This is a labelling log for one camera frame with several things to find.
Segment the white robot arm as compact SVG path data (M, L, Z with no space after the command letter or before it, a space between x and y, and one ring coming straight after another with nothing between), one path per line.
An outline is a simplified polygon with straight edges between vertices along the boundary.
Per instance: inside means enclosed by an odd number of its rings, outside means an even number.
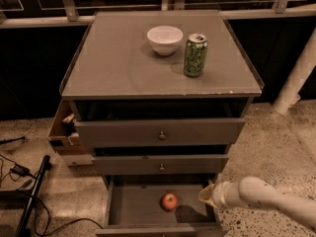
M303 48L294 68L282 86L273 108L285 114L295 105L302 86L316 67L316 30ZM256 177L245 177L239 182L210 184L198 194L198 199L217 209L235 207L247 209L273 209L309 230L316 230L316 201L284 195L273 186Z

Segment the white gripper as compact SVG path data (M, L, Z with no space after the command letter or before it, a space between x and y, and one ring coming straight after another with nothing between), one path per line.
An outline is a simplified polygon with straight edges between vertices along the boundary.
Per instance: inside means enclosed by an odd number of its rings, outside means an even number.
M216 185L210 184L199 192L197 198L212 207L226 209L228 207L228 203L224 195L226 186L227 182L222 182Z

